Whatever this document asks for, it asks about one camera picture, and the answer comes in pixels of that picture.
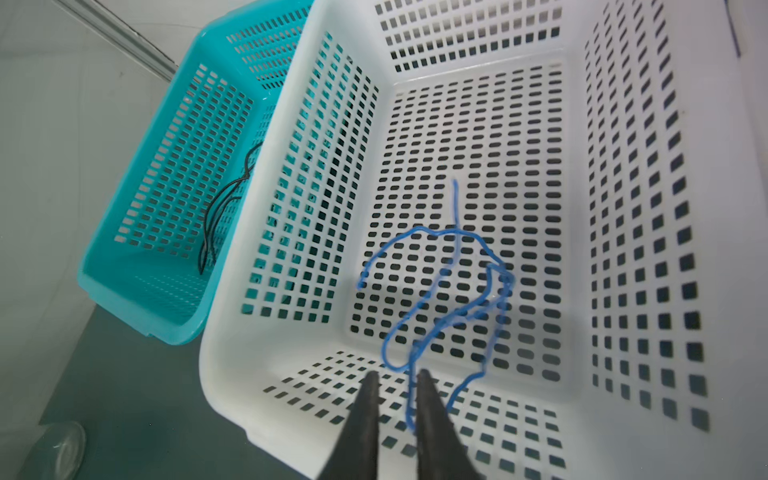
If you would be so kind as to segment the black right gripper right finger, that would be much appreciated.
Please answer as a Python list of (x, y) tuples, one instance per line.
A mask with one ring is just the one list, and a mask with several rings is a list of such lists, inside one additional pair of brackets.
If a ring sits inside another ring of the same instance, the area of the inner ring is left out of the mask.
[(418, 479), (479, 479), (427, 369), (417, 375)]

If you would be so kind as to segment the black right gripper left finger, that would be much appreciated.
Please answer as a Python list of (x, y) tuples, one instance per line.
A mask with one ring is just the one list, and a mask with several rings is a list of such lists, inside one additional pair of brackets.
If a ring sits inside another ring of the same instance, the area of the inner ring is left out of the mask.
[(378, 441), (379, 375), (370, 371), (318, 479), (376, 479)]

